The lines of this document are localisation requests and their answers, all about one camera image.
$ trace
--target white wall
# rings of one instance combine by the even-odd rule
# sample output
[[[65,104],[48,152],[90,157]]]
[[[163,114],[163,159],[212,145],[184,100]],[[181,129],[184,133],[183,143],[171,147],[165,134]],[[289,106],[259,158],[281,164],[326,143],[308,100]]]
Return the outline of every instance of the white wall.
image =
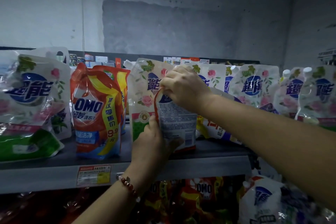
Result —
[[[104,0],[0,0],[0,46],[66,46],[104,51]],[[235,13],[240,24],[233,57],[281,65],[289,18],[287,0],[120,0]]]
[[[319,52],[336,48],[336,0],[296,0],[285,68],[319,64]]]

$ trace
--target shelf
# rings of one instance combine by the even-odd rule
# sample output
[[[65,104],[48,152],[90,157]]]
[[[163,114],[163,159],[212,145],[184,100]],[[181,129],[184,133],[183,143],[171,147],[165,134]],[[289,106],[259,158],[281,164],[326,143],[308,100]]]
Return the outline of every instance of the shelf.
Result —
[[[78,171],[83,166],[110,165],[110,185],[115,175],[126,170],[131,161],[129,126],[122,136],[121,156],[105,159],[77,159],[74,138],[62,140],[65,147],[55,157],[0,164],[0,194],[98,186],[77,185]],[[171,157],[157,180],[174,180],[197,177],[231,176],[251,172],[251,152],[235,144],[212,141],[196,142],[196,150]]]

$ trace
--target forearm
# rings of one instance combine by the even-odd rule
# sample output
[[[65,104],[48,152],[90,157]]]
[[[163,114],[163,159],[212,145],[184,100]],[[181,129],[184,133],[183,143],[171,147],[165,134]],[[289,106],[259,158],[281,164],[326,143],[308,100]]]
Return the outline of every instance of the forearm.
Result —
[[[200,115],[223,127],[287,179],[336,210],[336,133],[221,96],[211,98]]]
[[[141,173],[139,167],[131,164],[122,177],[130,177],[130,183],[142,196],[152,182],[152,177]],[[120,181],[116,181],[103,195],[101,195],[73,224],[124,223],[128,218],[136,201],[128,188]]]

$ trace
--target bracelet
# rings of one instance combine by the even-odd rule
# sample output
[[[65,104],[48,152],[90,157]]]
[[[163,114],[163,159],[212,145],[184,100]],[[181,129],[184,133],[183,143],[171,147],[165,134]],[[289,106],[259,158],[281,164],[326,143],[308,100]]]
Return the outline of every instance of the bracelet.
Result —
[[[140,202],[140,197],[138,196],[138,193],[135,191],[135,189],[133,189],[133,185],[130,184],[130,179],[129,177],[127,176],[126,178],[122,177],[121,175],[117,175],[116,176],[116,179],[121,181],[121,183],[126,187],[128,188],[128,190],[132,193],[132,196],[135,197],[135,200],[137,203]]]

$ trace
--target price tag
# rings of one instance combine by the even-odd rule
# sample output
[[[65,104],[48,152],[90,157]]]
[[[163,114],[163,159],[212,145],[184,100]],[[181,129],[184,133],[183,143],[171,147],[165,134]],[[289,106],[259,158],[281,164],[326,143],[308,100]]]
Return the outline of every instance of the price tag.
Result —
[[[79,167],[77,186],[92,186],[111,183],[111,165]]]

